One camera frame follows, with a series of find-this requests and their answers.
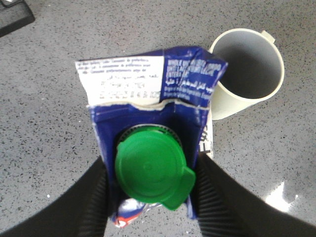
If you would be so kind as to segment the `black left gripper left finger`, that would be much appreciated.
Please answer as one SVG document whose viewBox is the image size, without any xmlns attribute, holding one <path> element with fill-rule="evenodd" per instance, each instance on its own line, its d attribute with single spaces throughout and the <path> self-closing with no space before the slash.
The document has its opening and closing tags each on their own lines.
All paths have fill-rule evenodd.
<svg viewBox="0 0 316 237">
<path fill-rule="evenodd" d="M 2 237 L 102 237 L 108 219 L 108 182 L 98 158 L 56 201 Z"/>
</svg>

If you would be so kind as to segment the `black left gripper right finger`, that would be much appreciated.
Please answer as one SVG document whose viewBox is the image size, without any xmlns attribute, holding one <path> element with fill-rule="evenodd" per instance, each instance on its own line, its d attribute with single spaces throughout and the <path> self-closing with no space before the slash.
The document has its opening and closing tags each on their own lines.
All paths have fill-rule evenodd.
<svg viewBox="0 0 316 237">
<path fill-rule="evenodd" d="M 314 237 L 315 226 L 281 212 L 241 186 L 207 154 L 196 165 L 195 209 L 204 237 Z"/>
</svg>

